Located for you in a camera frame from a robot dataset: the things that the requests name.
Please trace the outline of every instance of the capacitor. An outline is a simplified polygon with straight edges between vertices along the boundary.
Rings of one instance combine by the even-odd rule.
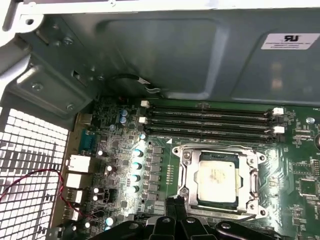
[[[138,186],[131,186],[128,188],[128,192],[130,194],[134,194],[134,193],[137,193],[139,191],[139,187]]]
[[[131,175],[130,177],[130,182],[135,183],[140,181],[140,176],[139,175]]]
[[[127,118],[124,117],[124,116],[122,116],[122,117],[120,117],[119,122],[120,122],[122,125],[126,125],[126,124],[127,124]]]
[[[92,200],[93,201],[98,201],[98,200],[103,200],[104,199],[104,196],[103,195],[94,195],[92,197]]]
[[[117,167],[116,166],[112,166],[112,165],[109,165],[106,167],[106,170],[110,173],[114,173],[117,171]]]
[[[133,151],[133,155],[136,156],[136,157],[142,157],[144,155],[144,152],[139,150],[139,149],[135,149]]]
[[[98,156],[101,156],[101,157],[107,157],[108,154],[106,151],[102,151],[102,150],[99,150],[97,153],[96,153]]]
[[[121,114],[122,117],[127,117],[129,115],[128,111],[125,110],[125,109],[123,109],[120,114]]]
[[[134,162],[134,163],[132,163],[132,168],[134,170],[139,170],[139,169],[142,168],[142,165],[140,163],[138,163],[138,162]]]
[[[104,192],[105,192],[105,189],[102,188],[102,187],[95,187],[95,188],[93,189],[93,192],[94,192],[95,194],[101,194],[101,193],[104,193]]]
[[[90,228],[90,227],[94,227],[97,225],[97,222],[95,220],[90,220],[90,221],[87,221],[84,226],[86,229]]]
[[[108,226],[112,226],[113,224],[115,224],[116,222],[116,218],[114,216],[110,216],[105,220],[105,224],[107,224]]]
[[[140,139],[141,139],[141,140],[145,140],[146,137],[147,137],[147,136],[146,136],[145,134],[143,134],[143,133],[140,134]]]
[[[109,130],[110,130],[110,131],[116,130],[116,125],[111,124],[111,125],[109,126]]]

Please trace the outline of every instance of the sticker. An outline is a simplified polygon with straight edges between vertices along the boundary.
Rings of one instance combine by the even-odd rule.
[[[270,33],[261,49],[307,50],[319,36],[320,33]]]
[[[150,82],[148,82],[147,80],[144,80],[144,79],[141,78],[141,77],[139,77],[138,82],[141,83],[141,84],[150,84]]]

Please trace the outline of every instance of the motherboard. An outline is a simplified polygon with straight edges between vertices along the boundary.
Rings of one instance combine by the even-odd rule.
[[[320,239],[320,108],[102,97],[92,116],[67,181],[69,200],[94,215],[79,220],[84,239],[163,216],[177,195],[212,226]]]

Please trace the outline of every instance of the cpu socket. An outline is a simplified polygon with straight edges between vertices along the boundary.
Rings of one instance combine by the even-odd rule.
[[[250,147],[186,144],[174,147],[180,158],[177,194],[190,215],[241,220],[264,218],[259,205],[259,164],[266,156]]]

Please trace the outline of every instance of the perforated metal panel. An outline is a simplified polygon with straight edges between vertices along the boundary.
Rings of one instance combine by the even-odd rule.
[[[0,193],[38,169],[62,169],[68,130],[15,109],[0,132]],[[0,202],[0,240],[45,239],[59,178],[40,172],[13,186]]]

